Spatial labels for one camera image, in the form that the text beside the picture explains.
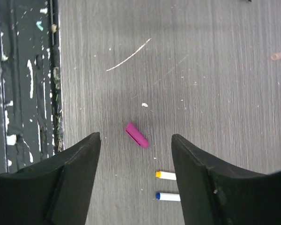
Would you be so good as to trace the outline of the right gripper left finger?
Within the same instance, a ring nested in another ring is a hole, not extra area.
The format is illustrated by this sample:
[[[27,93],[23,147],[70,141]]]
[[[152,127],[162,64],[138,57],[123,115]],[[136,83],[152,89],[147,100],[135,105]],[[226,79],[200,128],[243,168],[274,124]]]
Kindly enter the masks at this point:
[[[101,148],[98,132],[15,173],[0,174],[0,225],[83,225]]]

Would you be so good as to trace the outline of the blue capped white pen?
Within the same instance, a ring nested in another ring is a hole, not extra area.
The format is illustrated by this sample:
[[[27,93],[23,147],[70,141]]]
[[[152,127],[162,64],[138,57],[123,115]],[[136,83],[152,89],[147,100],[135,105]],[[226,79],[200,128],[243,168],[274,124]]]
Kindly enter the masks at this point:
[[[180,202],[180,195],[175,193],[156,192],[155,199],[159,201]]]

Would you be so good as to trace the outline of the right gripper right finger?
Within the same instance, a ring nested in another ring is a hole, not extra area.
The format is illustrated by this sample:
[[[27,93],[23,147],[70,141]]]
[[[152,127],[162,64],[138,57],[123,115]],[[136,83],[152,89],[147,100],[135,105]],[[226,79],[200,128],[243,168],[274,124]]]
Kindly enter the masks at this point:
[[[232,165],[179,134],[171,151],[187,225],[281,225],[281,171]]]

